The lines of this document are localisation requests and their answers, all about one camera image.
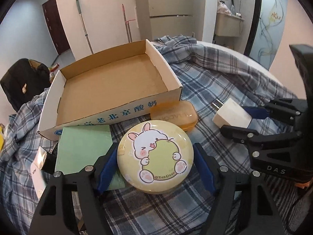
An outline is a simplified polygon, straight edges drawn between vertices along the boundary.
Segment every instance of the white power adapter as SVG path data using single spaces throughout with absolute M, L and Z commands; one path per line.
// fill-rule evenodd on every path
M 236 126 L 247 128 L 252 120 L 252 117 L 233 99 L 229 98 L 225 103 L 216 99 L 218 103 L 212 103 L 212 106 L 217 110 L 213 123 L 219 128 L 223 125 Z
M 40 167 L 42 167 L 45 162 L 46 155 L 47 152 L 42 147 L 39 147 L 35 159 L 30 165 L 30 174 L 32 176 L 32 182 L 34 184 L 38 200 L 40 200 L 40 197 L 46 188 L 46 182 L 44 181 L 42 171 L 40 170 Z

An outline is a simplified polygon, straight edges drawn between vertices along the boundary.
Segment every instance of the green notebook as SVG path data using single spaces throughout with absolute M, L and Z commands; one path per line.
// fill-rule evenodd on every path
M 87 165 L 93 165 L 99 156 L 105 155 L 112 145 L 109 125 L 64 127 L 58 144 L 55 171 L 76 173 Z M 124 188 L 120 171 L 113 176 L 108 190 Z

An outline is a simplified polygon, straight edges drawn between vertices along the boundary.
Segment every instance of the floor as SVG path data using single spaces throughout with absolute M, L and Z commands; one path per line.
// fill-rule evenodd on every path
M 74 63 L 75 57 L 72 53 L 72 50 L 69 49 L 65 52 L 63 52 L 62 54 L 59 55 L 59 57 L 57 58 L 57 60 L 54 62 L 54 64 L 58 63 L 60 65 L 60 67 L 58 68 L 59 70 L 70 65 L 71 63 Z

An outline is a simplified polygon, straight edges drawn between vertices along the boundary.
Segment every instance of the frosted glass panel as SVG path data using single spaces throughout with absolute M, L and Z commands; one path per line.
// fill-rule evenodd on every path
M 267 70 L 277 53 L 285 26 L 288 0 L 262 0 L 260 20 L 250 57 Z

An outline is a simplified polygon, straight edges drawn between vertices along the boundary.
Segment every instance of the sink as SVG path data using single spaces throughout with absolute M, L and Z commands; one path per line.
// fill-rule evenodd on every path
M 216 14 L 214 33 L 218 36 L 238 37 L 240 35 L 240 28 L 244 20 L 235 15 Z

